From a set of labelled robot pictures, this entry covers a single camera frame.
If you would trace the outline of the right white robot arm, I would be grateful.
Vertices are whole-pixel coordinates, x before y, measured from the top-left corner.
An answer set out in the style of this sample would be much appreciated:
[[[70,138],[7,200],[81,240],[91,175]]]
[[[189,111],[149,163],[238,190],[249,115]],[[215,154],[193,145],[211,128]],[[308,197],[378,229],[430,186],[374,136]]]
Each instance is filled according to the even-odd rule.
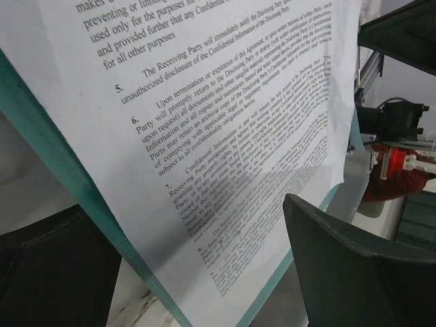
[[[390,102],[382,108],[358,106],[360,132],[381,142],[417,141],[424,129],[418,127],[422,114],[430,107],[412,102]]]

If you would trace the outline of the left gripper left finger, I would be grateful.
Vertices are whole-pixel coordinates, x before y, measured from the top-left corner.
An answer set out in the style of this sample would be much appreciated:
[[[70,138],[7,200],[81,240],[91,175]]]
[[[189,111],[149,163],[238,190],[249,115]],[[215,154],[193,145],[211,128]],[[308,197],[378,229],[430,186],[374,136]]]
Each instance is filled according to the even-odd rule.
[[[1,325],[105,326],[120,265],[78,205],[1,235]]]

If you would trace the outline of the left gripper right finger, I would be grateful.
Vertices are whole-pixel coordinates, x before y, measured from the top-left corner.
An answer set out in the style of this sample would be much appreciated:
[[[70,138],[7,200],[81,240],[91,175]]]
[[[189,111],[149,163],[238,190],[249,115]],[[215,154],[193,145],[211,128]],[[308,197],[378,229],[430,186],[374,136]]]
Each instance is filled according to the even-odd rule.
[[[310,326],[435,325],[435,253],[376,236],[294,194],[283,211]]]

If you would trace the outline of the printed paper sheets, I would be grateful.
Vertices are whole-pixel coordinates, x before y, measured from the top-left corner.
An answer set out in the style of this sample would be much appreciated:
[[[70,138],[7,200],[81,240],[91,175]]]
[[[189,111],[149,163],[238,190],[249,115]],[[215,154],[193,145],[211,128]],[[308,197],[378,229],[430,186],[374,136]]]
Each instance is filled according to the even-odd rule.
[[[361,1],[2,1],[1,51],[181,326],[242,326],[343,181]],[[225,99],[186,120],[200,78]]]

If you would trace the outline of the teal file folder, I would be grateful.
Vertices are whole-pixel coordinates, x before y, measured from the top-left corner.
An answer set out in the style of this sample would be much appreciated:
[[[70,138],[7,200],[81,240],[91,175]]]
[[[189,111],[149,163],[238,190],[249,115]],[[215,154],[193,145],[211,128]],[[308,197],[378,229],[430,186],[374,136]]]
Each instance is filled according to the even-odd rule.
[[[222,82],[212,87],[209,82],[215,82],[214,80],[206,79],[202,82],[201,79],[205,80],[205,78],[200,78],[197,86],[180,96],[172,104],[175,105],[176,102],[181,104],[182,99],[186,100],[187,104],[181,107],[185,107],[188,114],[182,120],[186,120],[186,118],[193,116],[194,113],[198,113],[203,108],[210,108],[209,111],[211,112],[219,111],[220,105],[224,102],[228,102],[230,107],[234,106],[230,98],[236,94],[235,92],[228,99],[225,99],[224,95],[220,94],[222,89],[225,91]],[[218,104],[218,109],[215,109],[215,100],[221,99],[221,97],[224,101]],[[127,258],[128,264],[133,264],[134,270],[139,273],[141,279],[146,281],[147,286],[152,289],[151,291],[155,295],[159,293],[158,298],[163,299],[164,306],[170,306],[171,313],[175,312],[175,315],[181,315],[181,313],[178,313],[178,309],[176,310],[175,305],[170,304],[170,299],[165,297],[163,288],[158,286],[159,283],[153,279],[154,277],[152,278],[149,268],[137,256],[136,250],[126,239],[91,177],[2,51],[1,109],[4,109],[3,112],[6,113],[6,118],[25,137],[25,140],[33,147],[33,150],[36,151],[63,186],[76,197],[79,205],[92,218],[93,223],[102,231],[104,236],[108,237],[116,250],[121,251],[121,255]],[[255,316],[262,311],[261,308],[272,296],[273,290],[282,277],[286,277],[288,268],[292,268],[291,252],[283,259],[281,265],[276,269],[252,307],[248,310],[248,318],[243,318],[242,326],[248,326],[249,323],[255,320]]]

